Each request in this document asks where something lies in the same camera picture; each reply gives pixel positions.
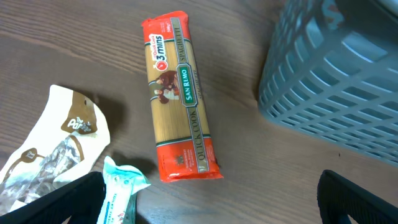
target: plastic packaging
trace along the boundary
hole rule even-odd
[[[150,186],[147,178],[133,166],[117,166],[105,157],[104,181],[106,196],[97,224],[135,223],[136,193]]]
[[[160,179],[222,178],[183,11],[147,19],[144,27],[150,105]]]
[[[0,215],[87,174],[109,141],[104,114],[90,99],[52,85],[38,122],[0,171]]]

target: spaghetti package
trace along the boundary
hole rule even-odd
[[[109,142],[101,110],[81,93],[52,85],[41,117],[0,171],[0,215],[89,173]]]
[[[222,178],[213,152],[188,16],[147,19],[145,54],[160,179]]]

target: dry spaghetti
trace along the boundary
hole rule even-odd
[[[221,178],[187,14],[171,12],[147,19],[142,26],[160,179]]]

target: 3 mins label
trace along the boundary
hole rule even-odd
[[[155,61],[154,68],[163,72],[169,66],[167,64],[166,46],[164,44],[164,38],[160,34],[150,34],[149,39],[152,60]]]

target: wooden table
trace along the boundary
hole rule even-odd
[[[283,1],[0,1],[0,167],[38,120],[51,84],[90,96],[105,156],[143,170],[138,223],[320,223],[317,183],[335,170],[398,205],[398,169],[267,122],[256,87]],[[190,31],[224,179],[159,181],[141,21],[170,11]]]

